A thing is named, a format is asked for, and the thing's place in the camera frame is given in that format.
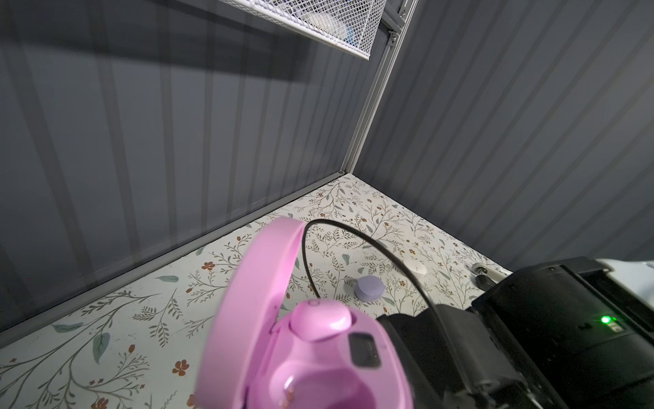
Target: black cable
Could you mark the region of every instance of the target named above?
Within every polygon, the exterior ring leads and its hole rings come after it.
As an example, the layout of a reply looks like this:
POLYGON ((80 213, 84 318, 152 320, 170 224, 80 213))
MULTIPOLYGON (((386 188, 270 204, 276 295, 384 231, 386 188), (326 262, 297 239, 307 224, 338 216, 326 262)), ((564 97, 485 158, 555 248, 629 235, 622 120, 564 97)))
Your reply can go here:
POLYGON ((337 222, 335 220, 330 220, 330 219, 315 219, 307 223, 307 225, 304 227, 304 233, 302 234, 302 259, 304 261, 304 269, 307 272, 307 278, 309 279, 309 284, 311 284, 311 288, 313 289, 313 292, 316 294, 317 298, 320 298, 320 295, 318 294, 318 289, 316 288, 315 284, 313 283, 313 279, 311 278, 311 274, 309 273, 309 264, 307 263, 307 233, 309 232, 309 229, 314 225, 314 224, 329 224, 330 226, 335 226, 335 227, 340 227, 346 232, 352 233, 355 236, 363 239, 366 241, 368 244, 379 250, 384 256, 388 257, 390 261, 392 261, 393 264, 395 264, 395 267, 399 268, 400 271, 409 279, 409 281, 414 285, 416 290, 418 290, 418 293, 424 298, 424 301, 427 303, 427 307, 432 310, 432 312, 435 315, 435 318, 437 321, 439 321, 438 318, 438 312, 436 311, 436 306, 434 305, 434 302, 432 301, 431 298, 427 295, 427 293, 422 289, 422 285, 418 281, 418 279, 413 275, 411 270, 407 268, 407 266, 404 265, 404 263, 396 257, 393 253, 391 253, 386 247, 382 246, 379 244, 379 242, 369 235, 360 232, 359 230, 348 226, 347 224, 343 224, 341 222, 337 222))

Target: metal frame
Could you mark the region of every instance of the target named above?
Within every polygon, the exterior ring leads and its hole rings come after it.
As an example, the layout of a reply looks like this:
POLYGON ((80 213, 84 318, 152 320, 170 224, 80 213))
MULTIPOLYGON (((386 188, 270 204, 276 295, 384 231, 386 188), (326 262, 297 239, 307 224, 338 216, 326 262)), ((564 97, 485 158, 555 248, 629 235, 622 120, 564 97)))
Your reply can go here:
POLYGON ((387 27, 391 26, 398 27, 399 24, 396 24, 396 19, 393 14, 398 15, 405 23, 403 26, 399 27, 400 31, 391 30, 389 32, 388 43, 384 49, 384 54, 381 57, 381 63, 377 69, 377 74, 375 79, 372 82, 372 87, 368 92, 366 97, 366 102, 364 107, 361 110, 361 115, 359 116, 359 121, 356 123, 356 128, 354 129, 354 135, 350 141, 350 146, 347 149, 347 154, 341 165, 341 172, 352 173, 356 167, 356 161, 361 155, 361 150, 364 147, 366 142, 366 137, 370 131, 370 126, 372 121, 375 118, 375 113, 379 107, 379 102, 381 97, 384 94, 384 89, 390 78, 390 73, 393 70, 393 65, 395 60, 397 60, 398 54, 406 37, 407 27, 411 23, 413 13, 418 5, 418 0, 405 0, 400 7, 399 12, 391 12, 388 7, 384 9, 384 14, 382 14, 381 21, 387 27))
POLYGON ((326 185, 327 183, 338 179, 342 175, 343 174, 340 172, 333 173, 317 181, 316 183, 313 183, 305 188, 302 188, 297 192, 293 192, 288 196, 284 196, 283 198, 276 200, 273 203, 270 203, 269 205, 266 205, 259 210, 255 210, 252 213, 249 213, 248 215, 241 217, 240 219, 236 219, 233 222, 226 224, 223 227, 217 228, 216 230, 213 230, 212 232, 209 232, 202 237, 199 237, 189 243, 186 243, 176 249, 169 251, 168 253, 162 256, 157 257, 154 260, 148 261, 147 263, 142 264, 126 272, 125 274, 121 274, 120 276, 111 279, 106 283, 102 283, 97 287, 94 287, 93 289, 86 291, 85 293, 73 297, 68 301, 62 302, 61 304, 58 304, 57 306, 54 306, 49 310, 46 310, 38 315, 35 315, 32 318, 26 319, 25 321, 4 330, 3 332, 0 332, 0 348, 4 348, 5 346, 15 341, 18 341, 19 339, 36 331, 37 329, 45 327, 46 325, 53 323, 54 321, 58 320, 59 318, 67 314, 70 314, 73 311, 79 310, 81 307, 90 304, 91 302, 97 300, 98 298, 101 298, 102 296, 105 296, 122 287, 125 287, 127 284, 131 283, 132 281, 135 281, 143 276, 146 276, 149 273, 158 270, 167 264, 172 263, 178 258, 182 258, 187 254, 192 253, 194 250, 204 245, 207 245, 212 241, 215 241, 218 238, 221 238, 222 236, 231 233, 234 230, 241 228, 248 223, 255 221, 256 219, 259 219, 260 217, 263 217, 268 213, 284 205, 289 204, 290 202, 304 196, 305 194, 311 192, 312 190, 317 189, 322 185, 326 185))

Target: metal bracket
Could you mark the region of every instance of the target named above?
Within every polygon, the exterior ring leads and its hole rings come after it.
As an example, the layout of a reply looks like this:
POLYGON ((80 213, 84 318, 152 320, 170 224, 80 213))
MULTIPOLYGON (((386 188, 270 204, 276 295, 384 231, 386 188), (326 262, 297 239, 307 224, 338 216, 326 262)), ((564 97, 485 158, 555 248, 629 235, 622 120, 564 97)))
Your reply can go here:
POLYGON ((406 24, 404 19, 393 9, 393 6, 391 6, 390 3, 386 3, 384 6, 384 13, 381 15, 381 22, 391 31, 395 31, 396 33, 401 33, 406 24))
POLYGON ((410 8, 411 8, 411 0, 404 0, 402 2, 402 6, 400 7, 400 11, 398 12, 402 20, 404 21, 407 20, 407 15, 409 14, 410 8))
POLYGON ((395 31, 389 31, 388 32, 388 42, 387 46, 389 47, 395 47, 395 45, 398 43, 398 39, 400 38, 400 34, 396 33, 395 31))

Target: black device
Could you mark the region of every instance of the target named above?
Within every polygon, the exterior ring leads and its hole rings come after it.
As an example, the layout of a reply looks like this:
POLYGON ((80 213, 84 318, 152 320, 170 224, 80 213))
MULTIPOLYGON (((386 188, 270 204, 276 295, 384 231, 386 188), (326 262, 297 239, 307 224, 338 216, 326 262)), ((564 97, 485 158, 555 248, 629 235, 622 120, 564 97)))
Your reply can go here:
POLYGON ((415 408, 654 408, 654 312, 584 257, 522 268, 472 302, 381 316, 415 408))

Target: pink container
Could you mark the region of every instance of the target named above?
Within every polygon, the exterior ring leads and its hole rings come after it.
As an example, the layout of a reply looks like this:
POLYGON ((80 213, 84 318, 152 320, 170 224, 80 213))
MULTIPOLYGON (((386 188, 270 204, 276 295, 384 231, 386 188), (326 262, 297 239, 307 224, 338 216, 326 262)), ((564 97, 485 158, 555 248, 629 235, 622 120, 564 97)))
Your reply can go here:
POLYGON ((333 300, 308 300, 275 322, 304 222, 280 218, 250 244, 205 345, 196 384, 204 409, 411 409, 411 392, 382 326, 333 300), (378 365, 353 362, 372 339, 378 365))

